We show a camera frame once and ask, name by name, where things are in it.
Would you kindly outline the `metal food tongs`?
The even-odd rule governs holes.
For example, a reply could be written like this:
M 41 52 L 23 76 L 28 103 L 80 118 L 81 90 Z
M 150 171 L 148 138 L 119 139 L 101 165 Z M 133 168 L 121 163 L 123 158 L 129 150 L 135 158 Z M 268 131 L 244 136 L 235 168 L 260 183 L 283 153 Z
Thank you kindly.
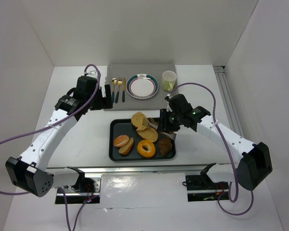
M 165 135 L 166 137 L 169 137 L 172 140 L 176 139 L 176 134 L 173 132 L 165 132 L 162 130 L 162 127 L 159 125 L 159 118 L 158 117 L 149 117 L 148 118 L 150 127 L 154 128 L 158 133 L 161 133 Z

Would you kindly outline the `large seeded bread slice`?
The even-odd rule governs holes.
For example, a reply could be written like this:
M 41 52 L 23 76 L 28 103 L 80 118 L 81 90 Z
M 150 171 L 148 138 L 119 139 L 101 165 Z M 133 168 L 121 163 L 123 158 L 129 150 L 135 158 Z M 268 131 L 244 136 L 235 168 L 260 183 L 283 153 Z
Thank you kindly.
M 137 131 L 150 127 L 148 118 L 142 112 L 135 113 L 131 117 L 131 123 Z

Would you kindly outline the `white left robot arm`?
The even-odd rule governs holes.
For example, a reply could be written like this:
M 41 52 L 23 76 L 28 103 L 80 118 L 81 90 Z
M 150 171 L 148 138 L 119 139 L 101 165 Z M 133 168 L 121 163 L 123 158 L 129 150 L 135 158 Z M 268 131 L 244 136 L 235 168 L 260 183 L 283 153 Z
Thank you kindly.
M 10 157 L 6 161 L 12 184 L 38 197 L 47 194 L 51 188 L 71 186 L 76 191 L 85 188 L 91 180 L 76 167 L 46 169 L 64 136 L 83 115 L 89 110 L 110 109 L 112 106 L 109 84 L 101 88 L 98 78 L 80 76 L 76 87 L 56 103 L 49 128 L 41 132 L 18 158 Z

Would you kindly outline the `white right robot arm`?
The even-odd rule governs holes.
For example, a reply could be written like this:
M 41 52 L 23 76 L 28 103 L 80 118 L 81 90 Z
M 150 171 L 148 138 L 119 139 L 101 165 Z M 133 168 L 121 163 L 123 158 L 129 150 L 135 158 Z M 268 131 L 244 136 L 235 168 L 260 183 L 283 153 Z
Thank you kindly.
M 171 139 L 181 126 L 198 132 L 226 151 L 232 164 L 212 163 L 201 175 L 208 182 L 238 182 L 248 191 L 253 191 L 273 170 L 269 148 L 263 142 L 255 144 L 233 132 L 213 119 L 205 108 L 193 108 L 182 94 L 166 96 L 167 109 L 160 110 L 158 128 Z

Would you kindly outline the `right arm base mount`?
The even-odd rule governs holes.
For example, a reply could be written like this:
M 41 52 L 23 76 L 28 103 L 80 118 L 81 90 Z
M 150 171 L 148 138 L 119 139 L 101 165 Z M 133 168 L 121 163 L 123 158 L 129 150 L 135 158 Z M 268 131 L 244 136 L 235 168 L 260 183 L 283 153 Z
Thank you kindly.
M 187 189 L 188 202 L 229 200 L 227 182 L 214 183 L 202 175 L 186 175 L 182 183 Z

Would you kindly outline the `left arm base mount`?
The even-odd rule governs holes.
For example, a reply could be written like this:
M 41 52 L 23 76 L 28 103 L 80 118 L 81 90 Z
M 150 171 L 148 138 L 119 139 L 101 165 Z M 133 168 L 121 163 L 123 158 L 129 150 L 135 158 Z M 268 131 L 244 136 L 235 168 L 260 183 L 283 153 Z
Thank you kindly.
M 67 204 L 80 205 L 84 202 L 87 204 L 99 204 L 101 181 L 101 176 L 96 175 L 84 183 L 81 189 L 76 189 L 72 186 L 63 186 L 62 189 L 65 192 Z

